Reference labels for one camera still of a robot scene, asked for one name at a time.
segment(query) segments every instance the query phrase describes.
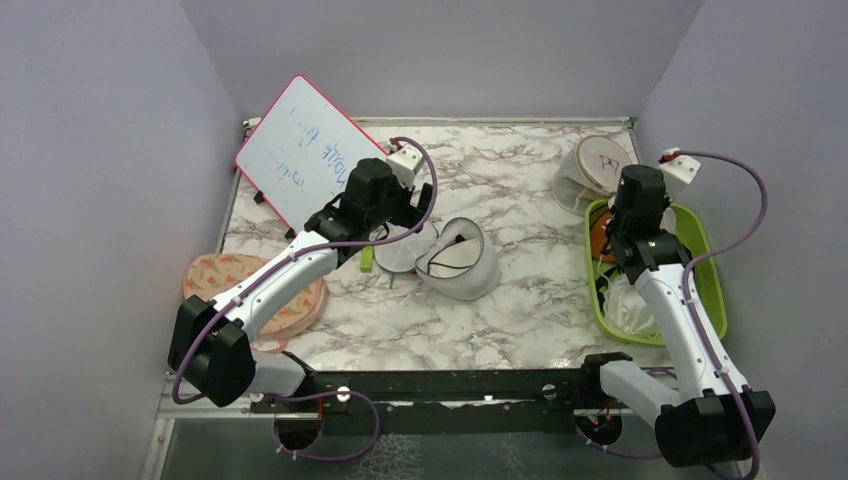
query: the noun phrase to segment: green tray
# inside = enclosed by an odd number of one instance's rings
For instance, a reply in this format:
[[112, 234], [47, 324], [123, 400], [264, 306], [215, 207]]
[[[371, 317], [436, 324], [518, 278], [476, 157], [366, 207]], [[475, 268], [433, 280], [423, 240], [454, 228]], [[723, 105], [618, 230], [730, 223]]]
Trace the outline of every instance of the green tray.
[[[671, 208], [677, 217], [677, 236], [689, 250], [692, 255], [697, 257], [703, 255], [710, 250], [710, 244], [707, 240], [707, 234], [704, 232], [704, 227], [701, 221], [692, 210], [678, 205], [672, 204]], [[585, 229], [586, 229], [586, 265], [588, 267], [589, 278], [589, 295], [592, 297], [592, 307], [595, 310], [595, 319], [607, 335], [615, 337], [625, 342], [642, 343], [647, 345], [665, 346], [662, 335], [632, 335], [616, 330], [607, 324], [604, 318], [604, 312], [598, 304], [598, 292], [595, 290], [595, 280], [601, 276], [598, 270], [598, 261], [592, 258], [591, 228], [595, 221], [607, 211], [607, 200], [597, 200], [586, 209]], [[607, 270], [612, 267], [612, 263], [602, 263], [601, 268]], [[718, 280], [718, 271], [716, 270], [715, 261], [711, 258], [706, 262], [702, 262], [695, 267], [695, 288], [698, 289], [698, 295], [701, 297], [701, 302], [713, 327], [716, 330], [719, 338], [724, 338], [727, 333], [727, 312], [724, 310], [724, 297], [721, 294], [721, 284]]]

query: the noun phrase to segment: white wall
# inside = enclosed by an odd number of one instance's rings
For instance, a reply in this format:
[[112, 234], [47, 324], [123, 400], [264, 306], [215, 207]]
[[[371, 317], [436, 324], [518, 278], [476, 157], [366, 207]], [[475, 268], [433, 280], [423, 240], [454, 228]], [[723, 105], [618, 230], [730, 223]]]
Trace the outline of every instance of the white wall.
[[[777, 404], [762, 444], [770, 480], [848, 471], [846, 18], [839, 0], [707, 0], [637, 124], [647, 158], [722, 152], [770, 188], [762, 230], [718, 261], [729, 349]], [[707, 162], [684, 202], [724, 244], [750, 225], [756, 188]]]
[[4, 479], [139, 474], [238, 119], [177, 2], [4, 2]]
[[358, 116], [638, 115], [703, 0], [180, 0], [236, 107], [303, 72]]

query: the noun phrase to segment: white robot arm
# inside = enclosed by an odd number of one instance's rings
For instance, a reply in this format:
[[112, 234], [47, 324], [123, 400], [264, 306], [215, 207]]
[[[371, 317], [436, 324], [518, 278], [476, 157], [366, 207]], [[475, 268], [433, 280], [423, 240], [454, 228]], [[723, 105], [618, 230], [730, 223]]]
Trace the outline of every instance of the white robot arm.
[[643, 165], [622, 169], [606, 233], [616, 262], [662, 332], [679, 390], [665, 386], [632, 361], [619, 359], [601, 364], [600, 389], [654, 428], [660, 451], [671, 465], [740, 460], [750, 456], [751, 448], [736, 399], [741, 397], [757, 438], [774, 417], [774, 403], [768, 392], [752, 391], [730, 360], [692, 276], [683, 285], [690, 253], [676, 235], [660, 228], [660, 221], [670, 197], [694, 177], [697, 162], [685, 156], [673, 158], [659, 169]]
[[[432, 208], [432, 186], [424, 184], [417, 206], [411, 200], [423, 163], [423, 152], [411, 144], [384, 160], [360, 160], [345, 191], [315, 213], [277, 257], [211, 302], [196, 296], [183, 302], [168, 352], [171, 368], [183, 369], [185, 378], [219, 407], [244, 393], [291, 395], [309, 367], [286, 353], [252, 352], [250, 342], [301, 290], [368, 244], [378, 226], [391, 222], [412, 228], [422, 220]], [[207, 327], [209, 334], [198, 340]], [[194, 355], [188, 355], [192, 348]]]

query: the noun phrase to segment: black metal bar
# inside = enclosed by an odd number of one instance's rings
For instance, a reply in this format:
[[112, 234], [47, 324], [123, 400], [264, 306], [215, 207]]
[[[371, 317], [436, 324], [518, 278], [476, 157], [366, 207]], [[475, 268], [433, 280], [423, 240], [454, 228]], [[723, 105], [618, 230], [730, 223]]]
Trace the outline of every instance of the black metal bar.
[[[363, 393], [377, 403], [381, 431], [401, 434], [573, 432], [575, 409], [606, 405], [587, 400], [579, 369], [325, 371], [305, 382], [307, 391], [333, 392], [340, 387]], [[318, 402], [290, 404], [271, 398], [251, 405], [254, 413], [316, 411]], [[322, 432], [326, 435], [367, 435], [373, 413], [361, 400], [323, 401]], [[314, 420], [277, 420], [282, 429], [296, 430]]]

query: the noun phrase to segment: marble surface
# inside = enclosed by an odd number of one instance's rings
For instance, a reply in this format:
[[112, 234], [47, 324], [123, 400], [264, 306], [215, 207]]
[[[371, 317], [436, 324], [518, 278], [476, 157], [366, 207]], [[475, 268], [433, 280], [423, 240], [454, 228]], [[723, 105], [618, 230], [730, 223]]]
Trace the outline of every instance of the marble surface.
[[[498, 251], [501, 280], [474, 301], [451, 300], [413, 274], [359, 271], [359, 257], [325, 277], [318, 322], [288, 350], [316, 369], [405, 370], [579, 366], [624, 351], [643, 366], [669, 365], [665, 349], [624, 344], [592, 318], [583, 220], [554, 202], [550, 181], [582, 137], [605, 135], [635, 157], [625, 126], [369, 126], [378, 142], [408, 136], [436, 163], [433, 221], [473, 219]], [[419, 175], [419, 183], [425, 180]], [[223, 251], [272, 258], [287, 227], [242, 178]]]

